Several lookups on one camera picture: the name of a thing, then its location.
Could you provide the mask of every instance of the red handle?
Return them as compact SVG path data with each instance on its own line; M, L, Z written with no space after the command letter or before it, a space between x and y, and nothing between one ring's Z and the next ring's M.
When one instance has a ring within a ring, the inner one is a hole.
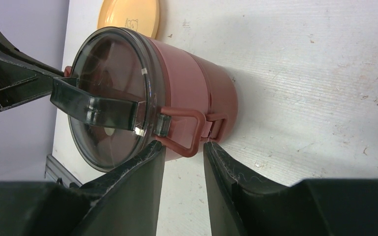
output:
M178 144L168 137L156 136L156 140L179 155L184 157L195 156L198 153L202 131L206 123L205 115L198 110L173 107L162 107L160 113L171 117L193 117L196 119L195 133L193 134L192 143L189 148Z

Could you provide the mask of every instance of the plate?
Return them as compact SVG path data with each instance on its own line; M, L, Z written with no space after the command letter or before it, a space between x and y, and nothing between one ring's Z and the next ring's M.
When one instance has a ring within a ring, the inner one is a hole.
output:
M159 18L158 0L104 0L97 28L125 27L155 38Z

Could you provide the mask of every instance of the transparent lid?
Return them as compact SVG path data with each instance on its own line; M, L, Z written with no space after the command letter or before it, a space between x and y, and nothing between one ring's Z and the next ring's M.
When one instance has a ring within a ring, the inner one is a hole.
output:
M72 77L76 78L77 88L93 95L138 102L134 115L133 129L118 129L109 125L97 126L69 117L74 141L85 160L94 168L108 171L132 157L141 149L147 139L150 116L147 104L150 99L150 82L147 68L143 65L141 53L130 42L129 35L121 33L93 34L82 46L72 67ZM92 115L105 114L106 109L115 112L129 113L114 106L93 107L89 99L89 110ZM105 124L114 124L115 120L104 118Z

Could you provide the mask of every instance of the bear drawing on plate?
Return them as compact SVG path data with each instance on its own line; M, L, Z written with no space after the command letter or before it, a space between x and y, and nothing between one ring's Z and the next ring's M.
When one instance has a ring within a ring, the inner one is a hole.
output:
M128 29L130 29L130 30L137 31L137 29L138 29L138 19L136 19L136 20L129 20L127 18L126 21L125 21L125 27L128 28Z

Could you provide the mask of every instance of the table surface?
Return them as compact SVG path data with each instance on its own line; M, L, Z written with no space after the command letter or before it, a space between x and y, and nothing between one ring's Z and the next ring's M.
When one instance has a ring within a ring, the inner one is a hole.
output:
M63 64L102 0L70 0ZM231 74L239 117L222 144L260 174L378 177L378 1L160 0L156 39ZM202 155L166 163L158 235L210 235Z

